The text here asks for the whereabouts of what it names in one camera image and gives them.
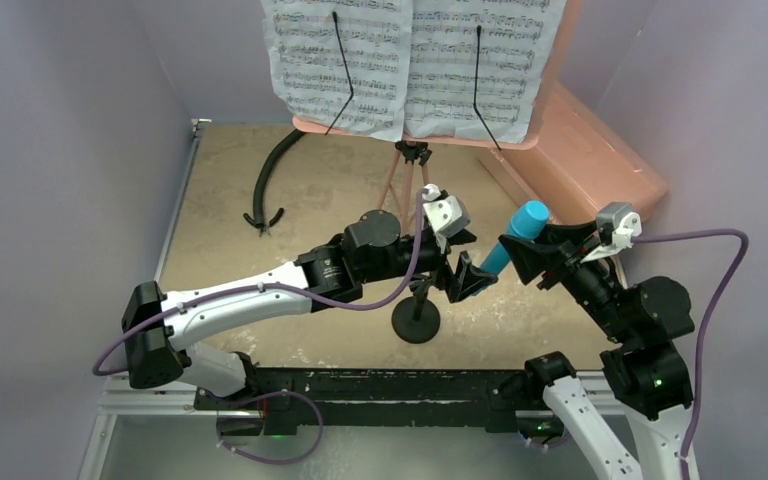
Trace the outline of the white paper sheet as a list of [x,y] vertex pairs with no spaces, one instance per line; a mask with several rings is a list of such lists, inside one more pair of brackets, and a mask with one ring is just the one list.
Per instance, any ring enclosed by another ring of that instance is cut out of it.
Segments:
[[264,1],[274,93],[296,118],[385,141],[404,134],[411,1]]

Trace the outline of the pink perforated music stand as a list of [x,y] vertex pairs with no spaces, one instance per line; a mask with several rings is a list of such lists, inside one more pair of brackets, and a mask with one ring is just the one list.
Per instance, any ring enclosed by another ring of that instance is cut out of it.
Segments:
[[[450,143],[460,144],[468,146],[479,146],[497,151],[506,149],[523,150],[532,147],[539,135],[542,127],[544,110],[548,103],[548,97],[552,86],[557,78],[558,69],[562,62],[562,58],[568,48],[570,36],[574,30],[575,23],[578,14],[581,9],[581,5],[577,1],[564,1],[567,6],[564,10],[564,17],[561,22],[561,26],[557,32],[556,39],[553,44],[553,50],[550,58],[544,68],[541,85],[537,94],[536,102],[534,104],[534,112],[531,117],[531,123],[525,140],[518,144],[511,143],[498,143],[495,140],[481,141],[481,140],[466,140],[458,138],[448,137],[429,137],[429,138],[415,138],[405,131],[404,122],[404,134],[401,140],[391,142],[385,141],[391,144],[394,149],[394,158],[390,165],[391,172],[401,172],[403,175],[402,182],[395,184],[391,178],[386,178],[383,183],[382,194],[384,197],[393,197],[396,201],[398,208],[406,210],[409,206],[410,200],[408,197],[411,183],[414,178],[414,169],[423,167],[427,157],[427,146],[429,143]],[[325,127],[303,121],[293,116],[294,123],[301,129],[308,132],[320,132],[323,134],[341,134],[341,135],[356,135],[340,130],[329,131]]]

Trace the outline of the printed sheet music page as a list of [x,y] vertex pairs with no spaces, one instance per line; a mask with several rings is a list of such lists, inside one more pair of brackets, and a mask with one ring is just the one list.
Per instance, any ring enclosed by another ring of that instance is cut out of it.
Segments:
[[406,133],[523,142],[566,6],[559,0],[415,2]]

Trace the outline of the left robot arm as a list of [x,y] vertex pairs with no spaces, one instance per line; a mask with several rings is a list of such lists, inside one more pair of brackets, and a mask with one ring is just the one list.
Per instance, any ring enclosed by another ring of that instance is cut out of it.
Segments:
[[467,253],[450,266],[452,245],[476,237],[446,214],[454,233],[424,220],[402,234],[398,218],[383,210],[364,213],[329,242],[260,275],[199,290],[165,293],[155,281],[132,291],[122,318],[126,371],[134,389],[181,381],[201,386],[232,408],[257,399],[255,368],[246,354],[222,352],[204,339],[257,321],[307,315],[328,308],[381,308],[422,274],[457,303],[496,283]]

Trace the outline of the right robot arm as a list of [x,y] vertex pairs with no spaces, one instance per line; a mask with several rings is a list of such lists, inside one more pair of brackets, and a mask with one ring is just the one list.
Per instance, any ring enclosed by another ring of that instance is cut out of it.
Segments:
[[550,225],[534,240],[499,242],[520,280],[541,290],[561,285],[603,331],[613,348],[601,352],[602,373],[621,404],[636,450],[630,452],[594,406],[567,357],[552,352],[526,361],[521,392],[562,422],[600,479],[696,479],[684,431],[694,405],[690,373],[674,341],[694,330],[687,290],[664,276],[620,283],[606,260],[628,248],[636,231],[608,233],[594,223]]

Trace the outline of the black round microphone stand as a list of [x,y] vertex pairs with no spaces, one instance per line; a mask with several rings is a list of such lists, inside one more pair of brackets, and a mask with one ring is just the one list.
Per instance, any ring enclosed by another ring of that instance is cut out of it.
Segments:
[[440,312],[428,299],[432,282],[429,278],[410,284],[411,296],[397,303],[391,314],[391,326],[395,334],[410,344],[431,341],[439,332]]

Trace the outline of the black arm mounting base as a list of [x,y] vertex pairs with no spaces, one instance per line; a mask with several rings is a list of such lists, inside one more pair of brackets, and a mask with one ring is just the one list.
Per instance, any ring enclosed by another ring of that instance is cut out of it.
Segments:
[[565,434],[523,370],[264,367],[256,384],[220,398],[200,388],[194,406],[250,412],[243,433],[293,435],[298,427],[473,427],[552,442]]

